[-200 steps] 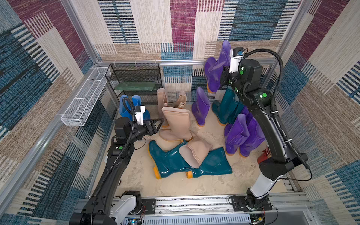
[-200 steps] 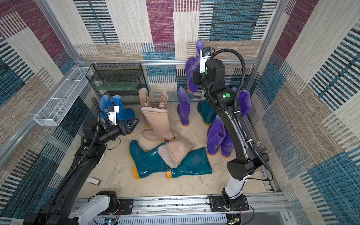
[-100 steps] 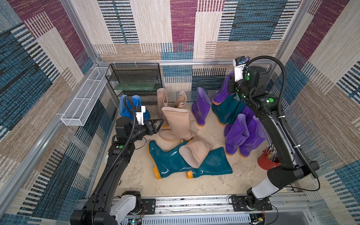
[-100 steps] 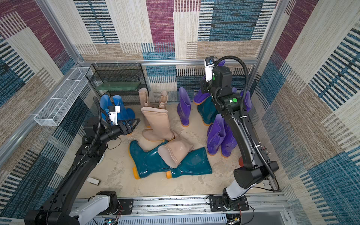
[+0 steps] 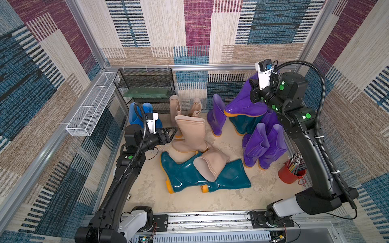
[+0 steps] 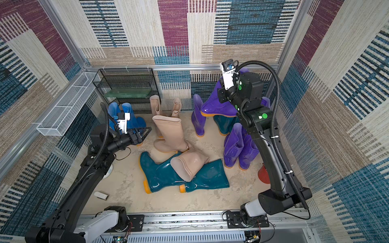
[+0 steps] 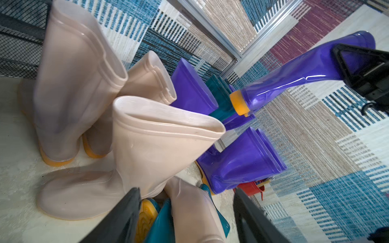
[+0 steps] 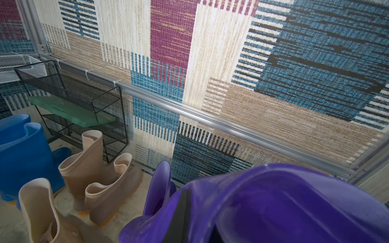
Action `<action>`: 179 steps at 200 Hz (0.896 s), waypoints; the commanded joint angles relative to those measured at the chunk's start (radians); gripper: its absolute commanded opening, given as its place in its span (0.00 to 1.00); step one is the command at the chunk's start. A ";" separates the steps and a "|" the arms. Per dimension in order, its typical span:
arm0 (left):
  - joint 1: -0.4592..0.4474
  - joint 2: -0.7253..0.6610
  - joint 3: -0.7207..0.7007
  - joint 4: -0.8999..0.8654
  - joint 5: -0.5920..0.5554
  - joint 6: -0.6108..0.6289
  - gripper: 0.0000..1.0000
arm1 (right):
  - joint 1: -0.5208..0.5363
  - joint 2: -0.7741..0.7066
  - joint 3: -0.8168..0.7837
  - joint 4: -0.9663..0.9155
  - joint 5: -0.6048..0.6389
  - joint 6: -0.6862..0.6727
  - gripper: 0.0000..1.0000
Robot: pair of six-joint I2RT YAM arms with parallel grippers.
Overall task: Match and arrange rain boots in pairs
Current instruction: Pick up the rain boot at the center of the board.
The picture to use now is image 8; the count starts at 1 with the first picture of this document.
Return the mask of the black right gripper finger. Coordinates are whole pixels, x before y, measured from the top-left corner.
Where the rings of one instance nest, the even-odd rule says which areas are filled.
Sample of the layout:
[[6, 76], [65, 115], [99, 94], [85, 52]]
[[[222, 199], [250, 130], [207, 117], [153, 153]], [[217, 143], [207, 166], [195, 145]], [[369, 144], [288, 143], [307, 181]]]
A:
[[191, 189], [181, 189], [168, 202], [172, 217], [162, 243], [189, 243], [191, 222]]

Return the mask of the blue boot from pile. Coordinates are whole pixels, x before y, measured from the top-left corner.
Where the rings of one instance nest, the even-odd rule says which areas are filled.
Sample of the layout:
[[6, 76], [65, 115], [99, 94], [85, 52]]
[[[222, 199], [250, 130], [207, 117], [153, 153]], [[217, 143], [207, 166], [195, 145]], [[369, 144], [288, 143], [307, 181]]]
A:
[[19, 210], [19, 190], [33, 179], [48, 179], [54, 195], [65, 188], [58, 166], [72, 154], [68, 147], [52, 151], [40, 123], [27, 123], [22, 131], [22, 137], [1, 145], [1, 199], [14, 201]]

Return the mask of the beige boot front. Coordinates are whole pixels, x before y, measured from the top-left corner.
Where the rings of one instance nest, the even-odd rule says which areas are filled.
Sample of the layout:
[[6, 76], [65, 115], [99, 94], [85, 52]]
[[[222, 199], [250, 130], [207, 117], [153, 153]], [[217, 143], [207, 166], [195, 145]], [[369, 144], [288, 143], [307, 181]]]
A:
[[63, 216], [55, 207], [51, 184], [33, 179], [18, 193], [31, 243], [111, 243], [112, 240], [75, 216]]

